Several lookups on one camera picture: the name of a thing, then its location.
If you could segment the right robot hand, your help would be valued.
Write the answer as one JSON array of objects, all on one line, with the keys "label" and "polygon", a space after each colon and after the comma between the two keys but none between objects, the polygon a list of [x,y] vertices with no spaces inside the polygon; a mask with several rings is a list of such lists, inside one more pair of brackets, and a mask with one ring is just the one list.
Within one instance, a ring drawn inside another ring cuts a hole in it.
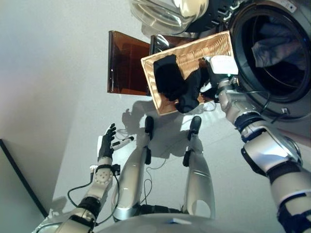
[{"label": "right robot hand", "polygon": [[207,65],[208,78],[200,88],[200,92],[209,91],[211,88],[218,89],[222,80],[227,80],[239,73],[235,58],[229,55],[205,56],[204,61]]}]

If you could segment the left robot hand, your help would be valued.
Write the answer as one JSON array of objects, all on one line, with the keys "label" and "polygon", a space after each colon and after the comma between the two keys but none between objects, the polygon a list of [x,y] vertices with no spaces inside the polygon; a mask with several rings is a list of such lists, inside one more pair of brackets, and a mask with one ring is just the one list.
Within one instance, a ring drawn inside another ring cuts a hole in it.
[{"label": "left robot hand", "polygon": [[130,142],[134,141],[134,137],[130,136],[128,138],[113,142],[116,134],[115,123],[112,123],[106,130],[104,135],[98,136],[97,143],[97,159],[100,161],[102,158],[107,157],[112,159],[114,151],[121,149],[122,147],[128,145]]}]

